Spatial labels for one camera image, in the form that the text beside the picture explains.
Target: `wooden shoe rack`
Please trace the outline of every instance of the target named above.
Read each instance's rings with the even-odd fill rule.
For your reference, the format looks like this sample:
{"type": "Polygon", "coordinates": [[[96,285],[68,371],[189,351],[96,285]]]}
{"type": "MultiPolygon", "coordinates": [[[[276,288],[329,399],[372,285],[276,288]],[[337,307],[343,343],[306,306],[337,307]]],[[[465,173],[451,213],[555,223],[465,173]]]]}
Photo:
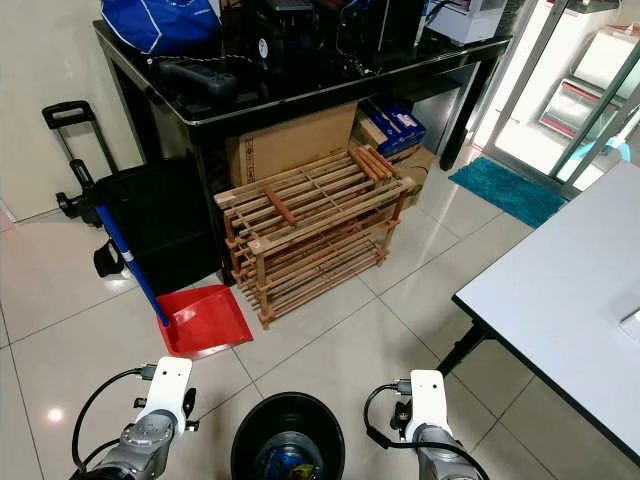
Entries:
{"type": "Polygon", "coordinates": [[[233,276],[263,327],[380,265],[412,188],[360,147],[216,195],[233,276]]]}

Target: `teal doormat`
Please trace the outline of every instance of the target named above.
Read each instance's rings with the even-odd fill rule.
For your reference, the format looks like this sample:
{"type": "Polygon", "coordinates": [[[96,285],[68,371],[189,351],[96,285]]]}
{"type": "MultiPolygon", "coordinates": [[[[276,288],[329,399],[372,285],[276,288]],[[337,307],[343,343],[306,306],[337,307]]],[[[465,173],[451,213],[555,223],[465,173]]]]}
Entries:
{"type": "Polygon", "coordinates": [[[476,158],[449,178],[533,228],[566,203],[562,197],[485,157],[476,158]]]}

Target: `black table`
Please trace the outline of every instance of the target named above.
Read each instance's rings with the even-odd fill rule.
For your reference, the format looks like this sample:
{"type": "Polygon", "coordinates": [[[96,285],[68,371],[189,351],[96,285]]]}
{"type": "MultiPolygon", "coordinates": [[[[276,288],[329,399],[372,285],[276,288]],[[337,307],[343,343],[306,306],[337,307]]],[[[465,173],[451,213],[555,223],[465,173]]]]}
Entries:
{"type": "Polygon", "coordinates": [[[241,90],[238,101],[219,105],[201,94],[169,83],[149,64],[147,56],[121,42],[104,21],[95,21],[93,25],[143,160],[151,163],[166,156],[163,152],[164,138],[158,134],[158,112],[170,118],[183,141],[189,145],[188,154],[193,155],[196,161],[208,200],[215,248],[226,284],[233,283],[231,263],[224,243],[220,212],[212,197],[229,186],[224,181],[213,182],[212,185],[212,179],[228,179],[224,159],[212,161],[212,151],[220,141],[379,92],[415,94],[416,86],[429,79],[475,65],[442,152],[440,166],[447,170],[457,157],[467,123],[487,80],[510,41],[510,37],[499,37],[462,48],[442,43],[420,45],[412,53],[379,65],[375,75],[346,78],[344,74],[336,75],[324,78],[321,84],[312,88],[300,88],[300,82],[296,82],[294,77],[290,86],[295,93],[289,93],[289,96],[241,90]]]}

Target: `white table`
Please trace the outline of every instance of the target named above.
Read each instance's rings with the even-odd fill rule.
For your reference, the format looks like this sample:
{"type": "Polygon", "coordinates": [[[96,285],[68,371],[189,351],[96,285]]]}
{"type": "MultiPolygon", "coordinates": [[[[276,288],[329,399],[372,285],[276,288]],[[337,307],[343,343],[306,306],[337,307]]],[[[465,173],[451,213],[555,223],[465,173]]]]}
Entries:
{"type": "Polygon", "coordinates": [[[500,341],[640,465],[640,168],[620,164],[472,280],[453,301],[473,327],[448,373],[500,341]]]}

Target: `black bucket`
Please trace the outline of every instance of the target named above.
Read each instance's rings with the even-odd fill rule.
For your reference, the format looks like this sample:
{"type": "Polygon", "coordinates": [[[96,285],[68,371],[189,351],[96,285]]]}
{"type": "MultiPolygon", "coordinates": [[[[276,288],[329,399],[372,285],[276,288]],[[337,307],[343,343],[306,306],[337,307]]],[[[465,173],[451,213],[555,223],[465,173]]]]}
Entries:
{"type": "Polygon", "coordinates": [[[264,399],[242,421],[231,450],[233,480],[262,480],[276,444],[294,450],[320,468],[322,480],[340,480],[344,438],[340,425],[320,400],[299,392],[264,399]]]}

